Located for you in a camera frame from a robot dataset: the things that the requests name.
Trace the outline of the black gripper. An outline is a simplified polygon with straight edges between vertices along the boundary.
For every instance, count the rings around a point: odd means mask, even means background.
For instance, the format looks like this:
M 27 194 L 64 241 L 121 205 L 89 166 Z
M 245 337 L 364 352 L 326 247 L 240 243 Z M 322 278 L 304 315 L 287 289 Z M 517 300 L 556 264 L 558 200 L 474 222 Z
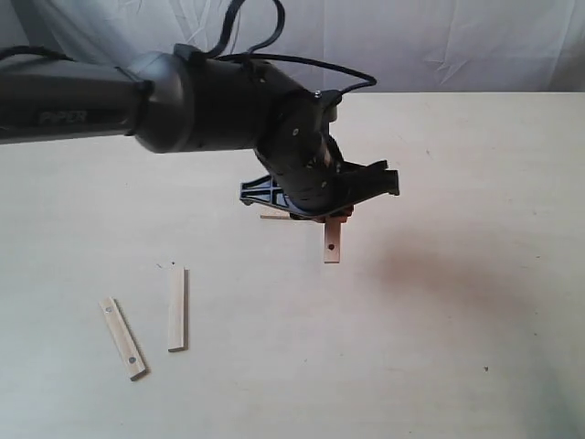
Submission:
M 294 220 L 340 219 L 355 205 L 385 194 L 399 195 L 399 172 L 385 160 L 364 166 L 346 161 L 335 139 L 315 134 L 267 145 L 256 156 L 288 198 Z

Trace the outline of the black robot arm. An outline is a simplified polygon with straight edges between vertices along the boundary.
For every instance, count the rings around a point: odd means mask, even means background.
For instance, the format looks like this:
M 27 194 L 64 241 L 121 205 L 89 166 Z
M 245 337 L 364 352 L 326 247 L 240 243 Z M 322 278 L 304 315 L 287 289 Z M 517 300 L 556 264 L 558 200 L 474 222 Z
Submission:
M 342 92 L 305 89 L 275 57 L 211 59 L 178 45 L 131 67 L 83 63 L 41 48 L 1 52 L 3 144 L 126 135 L 156 154 L 252 150 L 266 175 L 240 201 L 324 221 L 399 193 L 386 161 L 346 161 L 330 134 Z

